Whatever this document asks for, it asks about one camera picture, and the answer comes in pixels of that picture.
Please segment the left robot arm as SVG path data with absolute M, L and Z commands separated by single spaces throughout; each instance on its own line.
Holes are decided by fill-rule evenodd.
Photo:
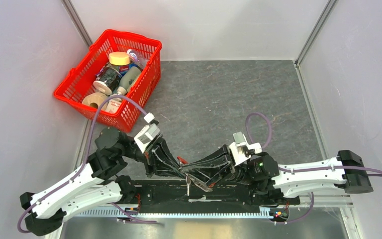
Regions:
M 39 193 L 20 196 L 25 233 L 44 236 L 73 216 L 105 204 L 130 204 L 138 198 L 131 178 L 121 175 L 125 158 L 141 162 L 149 176 L 180 177 L 181 164 L 170 153 L 159 128 L 145 126 L 137 136 L 108 127 L 95 140 L 96 151 L 71 174 Z

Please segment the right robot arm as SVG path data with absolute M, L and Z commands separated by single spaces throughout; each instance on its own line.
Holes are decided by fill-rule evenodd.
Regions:
M 244 185 L 250 195 L 268 204 L 282 204 L 305 193 L 322 189 L 343 189 L 347 194 L 373 191 L 360 156 L 341 150 L 336 157 L 313 163 L 278 164 L 259 143 L 232 143 L 179 172 L 196 186 L 211 192 L 222 181 Z

